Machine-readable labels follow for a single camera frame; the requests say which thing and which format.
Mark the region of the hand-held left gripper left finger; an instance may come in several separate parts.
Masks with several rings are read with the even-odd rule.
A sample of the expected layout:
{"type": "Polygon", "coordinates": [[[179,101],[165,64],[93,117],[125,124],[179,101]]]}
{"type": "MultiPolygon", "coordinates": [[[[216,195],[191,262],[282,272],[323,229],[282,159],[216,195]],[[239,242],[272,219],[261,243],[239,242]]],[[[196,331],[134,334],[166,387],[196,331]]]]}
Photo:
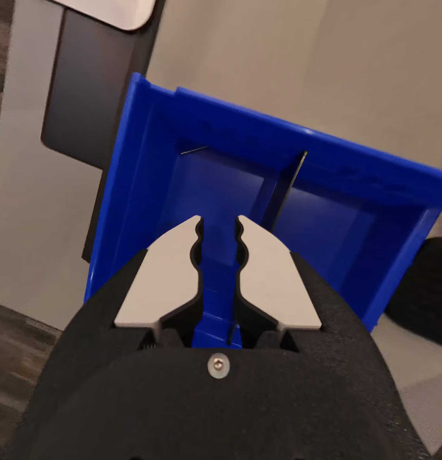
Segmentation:
{"type": "Polygon", "coordinates": [[[146,251],[114,319],[118,328],[150,328],[156,341],[174,329],[191,347],[203,317],[204,219],[193,216],[168,230],[146,251]]]}

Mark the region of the blue plastic bin with divider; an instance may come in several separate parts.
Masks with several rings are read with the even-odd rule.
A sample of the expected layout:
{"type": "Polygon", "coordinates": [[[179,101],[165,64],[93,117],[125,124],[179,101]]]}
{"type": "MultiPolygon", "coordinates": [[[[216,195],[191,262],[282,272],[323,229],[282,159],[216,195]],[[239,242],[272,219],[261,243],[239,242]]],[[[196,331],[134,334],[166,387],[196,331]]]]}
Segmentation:
{"type": "Polygon", "coordinates": [[[369,332],[442,212],[442,170],[187,89],[132,75],[103,195],[84,301],[138,251],[204,218],[204,318],[218,346],[232,320],[235,218],[260,224],[282,169],[308,154],[273,234],[369,332]],[[201,146],[207,149],[180,155],[201,146]]]}

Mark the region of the dark desk pad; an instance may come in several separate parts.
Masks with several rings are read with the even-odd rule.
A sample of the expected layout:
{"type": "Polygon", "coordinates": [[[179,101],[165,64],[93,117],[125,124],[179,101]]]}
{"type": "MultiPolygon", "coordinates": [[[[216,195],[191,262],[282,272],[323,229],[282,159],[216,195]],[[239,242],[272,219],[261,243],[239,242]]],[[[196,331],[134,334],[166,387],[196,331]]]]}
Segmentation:
{"type": "Polygon", "coordinates": [[[146,75],[165,3],[154,1],[134,31],[64,8],[41,141],[102,172],[82,252],[88,263],[128,85],[133,73],[146,75]]]}

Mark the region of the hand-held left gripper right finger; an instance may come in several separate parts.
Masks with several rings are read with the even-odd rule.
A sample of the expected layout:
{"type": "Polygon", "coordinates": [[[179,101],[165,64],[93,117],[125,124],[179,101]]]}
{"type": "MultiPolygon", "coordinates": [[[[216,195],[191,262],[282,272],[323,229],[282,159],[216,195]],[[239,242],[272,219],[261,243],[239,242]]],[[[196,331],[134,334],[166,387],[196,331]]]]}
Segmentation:
{"type": "Polygon", "coordinates": [[[235,219],[235,240],[233,313],[242,348],[254,348],[268,332],[281,341],[287,331],[321,330],[321,319],[289,248],[244,215],[235,219]]]}

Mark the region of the black bin divider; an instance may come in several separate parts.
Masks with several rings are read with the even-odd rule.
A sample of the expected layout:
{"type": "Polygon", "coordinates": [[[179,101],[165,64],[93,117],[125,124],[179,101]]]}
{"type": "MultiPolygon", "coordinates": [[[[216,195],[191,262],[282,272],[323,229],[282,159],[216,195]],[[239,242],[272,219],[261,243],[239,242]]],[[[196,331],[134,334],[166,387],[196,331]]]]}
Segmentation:
{"type": "Polygon", "coordinates": [[[279,216],[307,154],[307,150],[302,151],[292,163],[287,165],[280,172],[261,221],[261,227],[270,233],[273,233],[275,229],[279,216]]]}

